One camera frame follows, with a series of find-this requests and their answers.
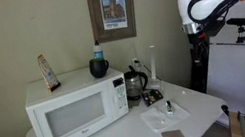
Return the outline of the glass electric kettle black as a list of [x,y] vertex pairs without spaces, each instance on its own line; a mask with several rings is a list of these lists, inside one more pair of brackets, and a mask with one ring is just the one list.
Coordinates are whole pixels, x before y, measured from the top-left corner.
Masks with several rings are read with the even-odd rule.
[[129,101],[137,101],[147,87],[148,78],[144,72],[137,72],[133,66],[129,65],[129,68],[130,70],[124,74],[127,97]]

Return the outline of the black mug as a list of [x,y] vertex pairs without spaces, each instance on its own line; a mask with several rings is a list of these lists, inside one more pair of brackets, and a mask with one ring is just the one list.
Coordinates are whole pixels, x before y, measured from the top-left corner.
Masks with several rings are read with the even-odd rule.
[[89,61],[89,71],[95,78],[104,77],[108,70],[108,61],[103,58],[93,59]]

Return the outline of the white squeeze bottle blue label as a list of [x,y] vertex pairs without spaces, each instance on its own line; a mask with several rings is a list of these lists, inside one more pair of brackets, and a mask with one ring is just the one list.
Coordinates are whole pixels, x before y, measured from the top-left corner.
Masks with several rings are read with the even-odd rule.
[[93,54],[95,59],[102,59],[104,56],[102,47],[98,41],[95,41],[95,45],[93,46]]

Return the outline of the white stand lamp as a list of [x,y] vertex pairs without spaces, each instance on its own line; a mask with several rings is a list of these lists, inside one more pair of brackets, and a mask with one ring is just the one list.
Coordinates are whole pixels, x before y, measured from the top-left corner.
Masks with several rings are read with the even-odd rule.
[[150,55],[150,60],[151,60],[151,64],[150,64],[150,66],[151,66],[150,88],[159,89],[161,86],[161,82],[160,82],[160,79],[158,79],[156,77],[157,71],[156,71],[156,66],[155,66],[156,60],[155,60],[155,54],[154,54],[154,46],[150,45],[149,49],[150,49],[149,55]]

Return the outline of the black square packet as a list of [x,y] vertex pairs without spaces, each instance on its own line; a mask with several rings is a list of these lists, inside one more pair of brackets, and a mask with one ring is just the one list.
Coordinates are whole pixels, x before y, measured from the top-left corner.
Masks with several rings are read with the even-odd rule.
[[145,105],[148,107],[163,98],[160,91],[156,89],[144,91],[141,96]]

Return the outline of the white microwave oven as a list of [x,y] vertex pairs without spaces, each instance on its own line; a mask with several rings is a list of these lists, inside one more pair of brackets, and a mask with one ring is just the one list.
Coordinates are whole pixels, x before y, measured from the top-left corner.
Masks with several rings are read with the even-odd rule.
[[60,86],[27,85],[26,112],[37,137],[88,137],[129,111],[124,74],[108,69],[100,79],[89,69],[60,74]]

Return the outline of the small silver black object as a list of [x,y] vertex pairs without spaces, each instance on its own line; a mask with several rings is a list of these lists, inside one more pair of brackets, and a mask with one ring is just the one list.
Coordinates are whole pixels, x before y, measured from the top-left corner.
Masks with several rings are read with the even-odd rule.
[[166,109],[167,113],[169,115],[173,115],[174,113],[173,106],[169,100],[166,101],[166,105],[167,105],[167,109]]

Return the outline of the framed building picture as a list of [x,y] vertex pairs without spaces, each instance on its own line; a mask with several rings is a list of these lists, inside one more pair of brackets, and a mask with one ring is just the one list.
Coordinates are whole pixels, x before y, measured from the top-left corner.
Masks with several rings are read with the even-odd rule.
[[136,36],[134,0],[87,0],[95,40],[100,43]]

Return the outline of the wooden clamp stand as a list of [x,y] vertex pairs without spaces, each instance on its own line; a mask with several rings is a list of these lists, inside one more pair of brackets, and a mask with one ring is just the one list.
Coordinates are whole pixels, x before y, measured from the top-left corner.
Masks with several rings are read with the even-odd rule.
[[224,114],[229,118],[231,137],[245,137],[245,114],[228,110],[228,106],[221,107]]

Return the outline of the white wall outlet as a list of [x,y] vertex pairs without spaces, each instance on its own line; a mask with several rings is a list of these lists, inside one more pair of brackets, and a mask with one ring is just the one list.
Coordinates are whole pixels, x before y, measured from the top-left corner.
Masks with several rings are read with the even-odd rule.
[[131,62],[132,62],[132,65],[133,65],[135,68],[139,67],[139,65],[140,65],[140,61],[139,61],[136,57],[134,57],[134,58],[131,60]]

